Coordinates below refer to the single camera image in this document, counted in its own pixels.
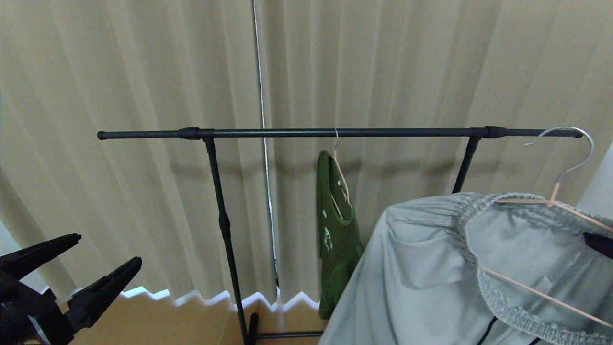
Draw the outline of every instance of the gray garment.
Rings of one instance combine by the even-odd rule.
[[[556,207],[495,203],[505,198],[542,199],[456,193],[387,208],[319,343],[472,345],[496,316],[484,345],[613,345],[612,329],[481,268],[610,323],[613,260],[582,234],[612,234]]]

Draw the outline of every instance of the curtain fold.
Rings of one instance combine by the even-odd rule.
[[[613,5],[574,1],[256,1],[268,126],[550,128],[597,142],[560,198],[576,203],[613,138]],[[549,195],[587,143],[483,139],[463,190]],[[341,138],[366,243],[385,207],[450,193],[467,138]],[[319,296],[314,162],[333,139],[270,141],[282,300]]]
[[[204,144],[96,131],[261,128],[251,4],[7,2],[1,15],[2,207],[27,211],[2,218],[22,246],[83,235],[60,258],[71,279],[46,276],[56,294],[135,255],[130,287],[231,291]],[[216,145],[243,295],[274,301],[261,141]]]

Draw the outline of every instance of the vertical black pole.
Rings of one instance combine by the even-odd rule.
[[[474,152],[477,151],[479,140],[481,140],[480,136],[472,136],[468,140],[468,145],[466,145],[466,153],[464,153],[464,159],[462,160],[460,171],[458,171],[458,177],[455,179],[453,193],[458,193],[462,190],[464,179],[466,179],[466,174],[468,173],[468,167],[470,167],[470,162],[473,160]]]
[[[208,161],[211,164],[211,173],[213,174],[213,185],[215,186],[215,196],[217,197],[217,207],[219,208],[219,228],[221,236],[226,245],[226,256],[228,257],[228,266],[230,267],[230,277],[232,278],[232,287],[234,288],[234,298],[236,299],[236,307],[238,309],[238,321],[240,322],[240,331],[243,335],[243,343],[252,345],[255,339],[247,334],[247,324],[245,322],[245,311],[243,310],[243,300],[240,298],[240,286],[238,284],[238,273],[236,271],[236,262],[234,261],[234,250],[232,250],[232,240],[230,239],[230,218],[226,213],[226,204],[224,203],[224,195],[221,190],[221,178],[219,176],[219,166],[217,165],[217,154],[215,152],[215,142],[213,138],[203,139],[207,145]]]

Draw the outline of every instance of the green tank top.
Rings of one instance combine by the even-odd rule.
[[[334,159],[327,151],[320,152],[317,162],[316,212],[321,258],[319,317],[324,320],[332,315],[364,252],[356,213],[346,201],[345,193],[347,191]],[[341,214],[338,214],[334,201]]]

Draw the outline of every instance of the garment rack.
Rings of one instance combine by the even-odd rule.
[[[214,130],[197,127],[182,128],[176,131],[119,131],[98,132],[100,140],[106,139],[141,139],[141,138],[180,138],[187,140],[202,140],[207,147],[208,160],[213,175],[213,185],[217,207],[219,209],[219,229],[226,247],[226,256],[232,278],[234,298],[237,303],[238,321],[244,345],[254,345],[257,339],[270,338],[300,338],[308,336],[321,336],[323,331],[292,331],[282,333],[258,333],[257,313],[249,319],[249,327],[245,320],[243,300],[240,296],[240,286],[232,240],[230,239],[230,218],[226,213],[221,176],[215,152],[216,138],[323,138],[323,137],[469,137],[468,144],[460,170],[455,179],[453,193],[461,191],[470,167],[471,160],[481,139],[495,139],[505,136],[537,136],[544,130],[507,129],[498,126],[472,127],[472,128],[289,128],[289,129],[237,129]],[[582,134],[573,130],[557,130],[547,133],[546,136],[581,138]]]

